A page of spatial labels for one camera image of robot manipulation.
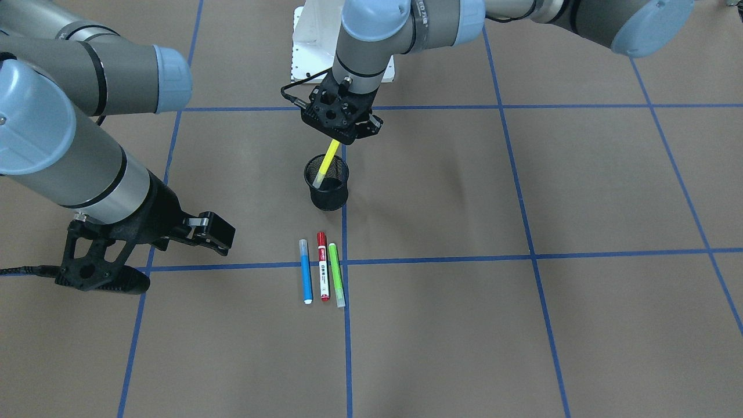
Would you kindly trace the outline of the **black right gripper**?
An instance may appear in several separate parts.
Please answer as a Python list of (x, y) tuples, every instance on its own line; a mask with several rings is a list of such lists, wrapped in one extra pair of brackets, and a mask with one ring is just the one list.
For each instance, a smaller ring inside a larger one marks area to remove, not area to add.
[(175, 241), (228, 256), (236, 228), (215, 212), (201, 212), (197, 216), (183, 212), (175, 192), (156, 175), (147, 174), (149, 190), (145, 198), (124, 219), (113, 224), (72, 221), (67, 228), (67, 253), (74, 253), (77, 240), (85, 239), (101, 242), (106, 248), (122, 241), (129, 246), (151, 244), (160, 251)]

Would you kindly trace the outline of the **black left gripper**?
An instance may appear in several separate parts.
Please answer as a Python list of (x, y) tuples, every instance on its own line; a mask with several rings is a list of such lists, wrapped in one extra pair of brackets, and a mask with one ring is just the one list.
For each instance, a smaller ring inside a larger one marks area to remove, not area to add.
[(375, 116), (370, 108), (340, 103), (331, 107), (331, 137), (343, 145), (352, 145), (356, 140), (377, 135), (384, 121)]

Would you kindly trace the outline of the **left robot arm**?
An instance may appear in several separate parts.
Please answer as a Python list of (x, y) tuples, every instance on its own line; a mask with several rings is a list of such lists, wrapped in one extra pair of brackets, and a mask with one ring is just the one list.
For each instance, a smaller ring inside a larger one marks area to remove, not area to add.
[(343, 145), (375, 135), (372, 105), (393, 55), (468, 43), (487, 20), (552, 24), (629, 57), (652, 55), (682, 29), (693, 1), (346, 1), (334, 64), (311, 106)]

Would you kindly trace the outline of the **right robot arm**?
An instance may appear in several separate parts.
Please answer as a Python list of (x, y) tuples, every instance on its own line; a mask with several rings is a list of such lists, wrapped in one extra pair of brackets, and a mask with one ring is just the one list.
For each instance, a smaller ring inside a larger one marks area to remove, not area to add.
[(2, 175), (76, 212), (91, 239), (226, 255), (235, 229), (192, 216), (95, 117), (185, 109), (193, 77), (172, 48), (139, 45), (51, 1), (2, 2)]

